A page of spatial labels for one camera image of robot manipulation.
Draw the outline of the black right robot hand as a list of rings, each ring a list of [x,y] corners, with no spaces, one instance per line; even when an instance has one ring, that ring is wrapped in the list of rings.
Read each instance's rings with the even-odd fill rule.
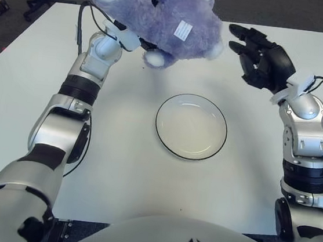
[[[296,69],[285,49],[270,42],[267,35],[257,29],[237,24],[230,24],[228,29],[245,43],[228,43],[229,48],[239,56],[243,80],[255,88],[266,88],[272,94],[286,89],[286,82],[296,73]]]

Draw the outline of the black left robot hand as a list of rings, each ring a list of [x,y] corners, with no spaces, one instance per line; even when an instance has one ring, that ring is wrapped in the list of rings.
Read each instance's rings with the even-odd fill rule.
[[[158,4],[158,0],[150,0],[153,7],[156,7],[156,5]],[[146,41],[144,38],[139,38],[140,40],[140,44],[141,44],[141,47],[145,50],[145,51],[151,51],[153,49],[156,49],[157,46],[156,44],[152,44],[151,42],[149,41]]]

